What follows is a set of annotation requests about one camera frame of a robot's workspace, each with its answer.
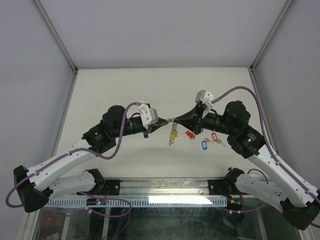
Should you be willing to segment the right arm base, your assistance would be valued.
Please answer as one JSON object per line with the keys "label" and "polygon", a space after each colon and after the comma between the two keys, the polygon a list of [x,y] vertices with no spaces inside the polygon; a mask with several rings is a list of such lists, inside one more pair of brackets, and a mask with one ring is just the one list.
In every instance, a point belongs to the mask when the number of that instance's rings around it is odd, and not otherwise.
{"label": "right arm base", "polygon": [[209,195],[222,195],[231,198],[233,195],[240,196],[241,192],[237,189],[235,183],[238,177],[245,172],[239,168],[228,169],[228,173],[221,179],[209,179],[208,193]]}

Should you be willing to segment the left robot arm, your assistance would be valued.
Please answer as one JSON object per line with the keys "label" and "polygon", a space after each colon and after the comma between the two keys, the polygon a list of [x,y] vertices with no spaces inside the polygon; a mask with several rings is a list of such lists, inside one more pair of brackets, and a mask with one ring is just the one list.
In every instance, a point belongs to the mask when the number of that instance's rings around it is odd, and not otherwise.
{"label": "left robot arm", "polygon": [[13,170],[14,187],[26,213],[35,212],[50,200],[77,192],[100,194],[105,179],[96,168],[65,177],[74,167],[95,157],[111,160],[120,149],[122,138],[142,133],[146,138],[167,125],[148,103],[133,102],[128,107],[111,106],[101,121],[82,135],[71,147],[32,167],[20,165]]}

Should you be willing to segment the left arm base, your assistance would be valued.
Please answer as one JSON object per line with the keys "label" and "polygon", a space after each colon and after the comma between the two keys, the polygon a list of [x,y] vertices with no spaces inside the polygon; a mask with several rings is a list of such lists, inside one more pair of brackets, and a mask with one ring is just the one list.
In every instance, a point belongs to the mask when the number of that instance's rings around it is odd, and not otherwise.
{"label": "left arm base", "polygon": [[88,169],[83,173],[89,173],[94,178],[94,186],[90,190],[81,190],[92,196],[118,196],[120,194],[121,180],[120,179],[105,179],[97,168]]}

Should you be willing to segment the keyring with yellow handle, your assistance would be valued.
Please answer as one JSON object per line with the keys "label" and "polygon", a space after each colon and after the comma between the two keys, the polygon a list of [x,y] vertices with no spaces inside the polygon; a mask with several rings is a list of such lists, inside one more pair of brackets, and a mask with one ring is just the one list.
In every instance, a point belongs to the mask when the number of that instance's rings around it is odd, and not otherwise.
{"label": "keyring with yellow handle", "polygon": [[178,124],[175,122],[174,118],[171,118],[169,122],[172,123],[171,132],[169,135],[169,142],[168,142],[168,145],[171,147],[175,142],[175,138],[178,137],[178,130],[177,130]]}

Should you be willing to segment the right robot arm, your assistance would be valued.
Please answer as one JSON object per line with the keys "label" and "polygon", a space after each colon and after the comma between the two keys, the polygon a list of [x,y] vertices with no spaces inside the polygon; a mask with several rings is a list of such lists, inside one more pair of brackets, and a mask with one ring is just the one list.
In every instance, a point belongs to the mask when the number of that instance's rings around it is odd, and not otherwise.
{"label": "right robot arm", "polygon": [[249,125],[250,113],[239,100],[229,102],[222,115],[209,112],[197,104],[189,112],[176,117],[180,124],[198,135],[201,129],[227,135],[231,149],[266,173],[275,183],[272,186],[255,181],[247,173],[232,169],[224,177],[226,192],[237,191],[252,195],[277,209],[292,226],[308,228],[320,213],[320,190],[292,170],[268,145],[263,135]]}

